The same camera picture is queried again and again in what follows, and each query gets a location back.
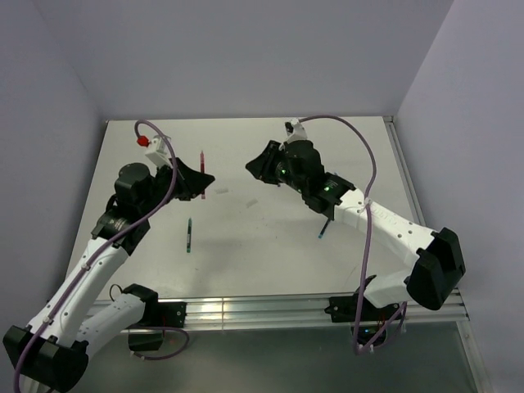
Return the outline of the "red pen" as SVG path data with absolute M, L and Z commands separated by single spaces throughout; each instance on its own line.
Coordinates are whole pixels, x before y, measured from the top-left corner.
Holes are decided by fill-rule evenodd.
M 205 153 L 203 150 L 200 152 L 200 171 L 202 174 L 206 174 L 206 165 L 205 165 Z M 206 190 L 204 189 L 201 193 L 201 199 L 206 199 Z

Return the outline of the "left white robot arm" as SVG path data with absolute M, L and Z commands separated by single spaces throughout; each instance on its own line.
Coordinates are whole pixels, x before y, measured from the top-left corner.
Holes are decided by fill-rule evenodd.
M 56 294 L 25 327 L 10 327 L 2 343 L 15 377 L 28 377 L 56 392 L 70 391 L 88 361 L 129 327 L 160 322 L 158 294 L 131 284 L 116 301 L 92 317 L 88 311 L 151 225 L 149 218 L 173 199 L 190 201 L 215 180 L 180 159 L 151 174 L 142 163 L 119 171 L 115 192 L 98 219 L 81 258 Z

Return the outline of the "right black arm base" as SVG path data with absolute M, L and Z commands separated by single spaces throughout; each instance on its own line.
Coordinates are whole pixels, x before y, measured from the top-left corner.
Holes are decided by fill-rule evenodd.
M 333 323 L 354 323 L 357 317 L 358 295 L 332 296 L 324 313 L 328 314 Z M 365 346 L 382 328 L 387 320 L 400 308 L 398 304 L 377 309 L 368 300 L 363 300 L 357 343 Z

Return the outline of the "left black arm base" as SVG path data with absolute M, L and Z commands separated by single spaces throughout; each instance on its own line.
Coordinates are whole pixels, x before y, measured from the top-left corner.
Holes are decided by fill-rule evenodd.
M 183 329 L 187 304 L 160 302 L 150 316 L 129 327 L 128 348 L 144 359 L 168 359 L 183 352 L 190 341 Z

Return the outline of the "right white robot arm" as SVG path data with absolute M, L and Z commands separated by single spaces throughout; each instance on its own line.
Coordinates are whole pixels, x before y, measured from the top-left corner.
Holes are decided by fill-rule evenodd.
M 270 141 L 246 170 L 263 183 L 286 184 L 312 211 L 370 234 L 404 262 L 403 270 L 366 282 L 354 301 L 361 318 L 374 318 L 383 307 L 409 300 L 439 310 L 466 272 L 454 231 L 423 227 L 371 201 L 353 183 L 327 172 L 310 141 Z

